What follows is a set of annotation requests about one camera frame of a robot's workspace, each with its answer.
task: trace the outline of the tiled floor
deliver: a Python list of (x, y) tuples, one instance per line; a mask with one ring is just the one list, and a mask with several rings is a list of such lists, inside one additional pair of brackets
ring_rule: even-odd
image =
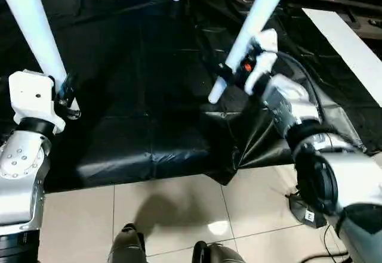
[[(199, 240), (221, 242), (247, 262), (296, 263), (325, 252), (325, 229), (290, 214), (284, 194), (294, 186), (292, 166), (275, 166), (241, 170), (227, 187), (197, 175), (49, 194), (39, 259), (106, 262), (113, 237), (134, 222), (150, 263), (191, 262)], [(336, 252), (344, 247), (333, 234), (326, 241)]]

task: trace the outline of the orange light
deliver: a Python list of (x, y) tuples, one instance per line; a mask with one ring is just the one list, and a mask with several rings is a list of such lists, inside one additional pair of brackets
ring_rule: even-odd
[(245, 64), (244, 64), (244, 69), (245, 69), (247, 72), (251, 72), (251, 71), (252, 71), (252, 66), (251, 66), (249, 63), (245, 63)]

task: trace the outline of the white stripe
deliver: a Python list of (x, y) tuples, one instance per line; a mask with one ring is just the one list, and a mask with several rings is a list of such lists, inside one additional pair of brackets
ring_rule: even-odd
[(382, 62), (333, 11), (303, 8), (320, 32), (382, 107)]

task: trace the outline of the black tarp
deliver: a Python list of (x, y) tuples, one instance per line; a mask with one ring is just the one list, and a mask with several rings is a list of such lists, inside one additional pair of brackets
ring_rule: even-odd
[[(230, 87), (217, 105), (208, 103), (213, 64), (241, 26), (224, 0), (42, 2), (64, 65), (78, 76), (82, 110), (53, 142), (48, 192), (201, 173), (226, 184), (238, 168), (291, 162), (256, 99)], [(368, 151), (380, 150), (381, 109), (302, 11), (278, 8), (267, 26), (278, 31), (279, 50), (301, 60), (331, 98), (331, 123), (360, 145), (346, 112)], [(40, 68), (4, 0), (0, 41), (5, 140), (15, 127), (7, 76)], [(305, 83), (282, 60), (274, 71)]]

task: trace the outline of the label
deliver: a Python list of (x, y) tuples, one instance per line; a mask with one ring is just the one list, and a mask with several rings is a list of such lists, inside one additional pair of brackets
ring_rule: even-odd
[(309, 220), (310, 222), (313, 222), (315, 220), (315, 213), (311, 212), (309, 210), (305, 211), (305, 219)]

